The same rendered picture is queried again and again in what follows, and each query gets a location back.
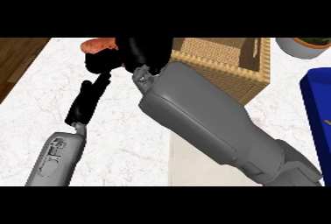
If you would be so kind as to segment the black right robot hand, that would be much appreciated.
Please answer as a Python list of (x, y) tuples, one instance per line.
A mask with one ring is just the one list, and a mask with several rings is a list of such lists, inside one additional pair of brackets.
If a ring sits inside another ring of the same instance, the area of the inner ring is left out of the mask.
[(115, 37), (118, 50), (104, 49), (95, 54), (85, 53), (85, 68), (93, 74), (109, 72), (118, 67), (132, 73), (146, 65), (156, 75), (171, 57), (172, 38)]

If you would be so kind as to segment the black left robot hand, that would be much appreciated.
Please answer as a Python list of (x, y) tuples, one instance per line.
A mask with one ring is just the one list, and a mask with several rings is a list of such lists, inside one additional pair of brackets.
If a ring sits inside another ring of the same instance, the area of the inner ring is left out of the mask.
[(66, 113), (64, 123), (67, 125), (72, 125), (73, 123), (88, 124), (98, 98), (109, 85), (109, 77), (109, 72), (104, 72), (98, 75), (94, 82), (88, 80), (81, 82), (79, 92)]

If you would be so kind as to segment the orange sweet potato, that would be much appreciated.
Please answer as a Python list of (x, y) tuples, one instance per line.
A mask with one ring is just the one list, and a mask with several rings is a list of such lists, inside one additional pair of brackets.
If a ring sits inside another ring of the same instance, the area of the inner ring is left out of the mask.
[(104, 49), (118, 50), (113, 38), (93, 38), (84, 41), (79, 45), (82, 53), (95, 54)]

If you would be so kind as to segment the square wicker basket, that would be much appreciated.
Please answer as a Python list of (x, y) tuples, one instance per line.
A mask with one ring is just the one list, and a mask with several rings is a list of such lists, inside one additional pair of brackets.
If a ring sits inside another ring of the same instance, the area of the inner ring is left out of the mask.
[(184, 62), (242, 105), (270, 83), (268, 38), (174, 38), (169, 60)]

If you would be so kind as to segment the beige placemat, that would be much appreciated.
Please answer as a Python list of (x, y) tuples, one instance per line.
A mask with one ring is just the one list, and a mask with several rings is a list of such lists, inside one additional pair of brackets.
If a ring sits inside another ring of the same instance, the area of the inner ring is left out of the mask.
[(259, 186), (228, 165), (218, 165), (174, 133), (169, 133), (171, 186)]

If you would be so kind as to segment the grey round plant pot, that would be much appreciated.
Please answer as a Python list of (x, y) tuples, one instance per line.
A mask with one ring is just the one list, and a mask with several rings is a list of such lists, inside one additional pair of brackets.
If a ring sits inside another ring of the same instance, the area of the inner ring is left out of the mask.
[(276, 38), (274, 42), (283, 52), (301, 60), (310, 60), (316, 58), (331, 47), (331, 43), (326, 45), (313, 45), (305, 43), (299, 38)]

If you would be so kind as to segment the green potted plant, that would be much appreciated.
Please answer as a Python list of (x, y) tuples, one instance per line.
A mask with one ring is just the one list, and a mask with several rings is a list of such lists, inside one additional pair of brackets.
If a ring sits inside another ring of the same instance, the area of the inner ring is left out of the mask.
[(301, 38), (301, 40), (314, 46), (325, 46), (329, 44), (331, 38)]

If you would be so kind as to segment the blue rectangular board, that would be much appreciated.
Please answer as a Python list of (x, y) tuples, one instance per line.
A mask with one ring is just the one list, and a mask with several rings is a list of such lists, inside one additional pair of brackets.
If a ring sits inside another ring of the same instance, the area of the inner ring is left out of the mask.
[(299, 89), (325, 186), (331, 186), (331, 67), (305, 72)]

